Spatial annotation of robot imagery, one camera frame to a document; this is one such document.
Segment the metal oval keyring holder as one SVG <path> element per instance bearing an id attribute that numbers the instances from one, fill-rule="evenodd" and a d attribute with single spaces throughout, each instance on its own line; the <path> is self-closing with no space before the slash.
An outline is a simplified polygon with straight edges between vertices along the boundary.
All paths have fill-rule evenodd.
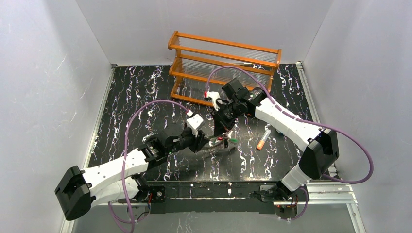
<path id="1" fill-rule="evenodd" d="M 209 141 L 202 147 L 202 150 L 211 150 L 220 146 L 228 148 L 229 146 L 229 137 L 227 135 L 221 135 L 224 137 L 223 141 L 217 139 L 217 137 L 209 137 Z"/>

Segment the green key tag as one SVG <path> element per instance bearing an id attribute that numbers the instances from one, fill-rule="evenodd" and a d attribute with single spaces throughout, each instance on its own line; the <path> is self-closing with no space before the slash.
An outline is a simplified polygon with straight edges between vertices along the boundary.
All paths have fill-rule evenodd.
<path id="1" fill-rule="evenodd" d="M 238 143 L 239 141 L 237 140 L 237 139 L 235 139 L 235 138 L 230 138 L 229 139 L 232 143 Z"/>

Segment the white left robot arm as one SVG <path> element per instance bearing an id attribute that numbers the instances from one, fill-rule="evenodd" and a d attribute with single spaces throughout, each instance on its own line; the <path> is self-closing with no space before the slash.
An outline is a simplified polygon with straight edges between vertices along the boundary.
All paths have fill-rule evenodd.
<path id="1" fill-rule="evenodd" d="M 146 192 L 143 185 L 133 185 L 131 179 L 121 179 L 155 168 L 166 162 L 170 154 L 180 150 L 188 148 L 198 152 L 208 143 L 209 138 L 203 131 L 199 130 L 194 135 L 190 127 L 176 135 L 162 131 L 151 135 L 126 157 L 85 169 L 78 166 L 68 168 L 54 190 L 65 219 L 78 219 L 96 205 L 123 199 L 124 186 L 131 198 L 138 192 Z"/>

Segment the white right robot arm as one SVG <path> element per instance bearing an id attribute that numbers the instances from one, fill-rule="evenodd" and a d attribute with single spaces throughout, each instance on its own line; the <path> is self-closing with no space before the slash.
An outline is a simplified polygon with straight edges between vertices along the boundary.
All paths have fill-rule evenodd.
<path id="1" fill-rule="evenodd" d="M 246 114 L 270 124 L 302 151 L 301 158 L 268 194 L 289 196 L 298 188 L 317 180 L 337 160 L 337 134 L 322 129 L 276 103 L 267 90 L 255 87 L 248 90 L 240 81 L 233 79 L 222 87 L 228 99 L 218 92 L 206 91 L 204 97 L 211 100 L 214 111 L 214 135 L 219 136 L 234 127 L 235 120 Z"/>

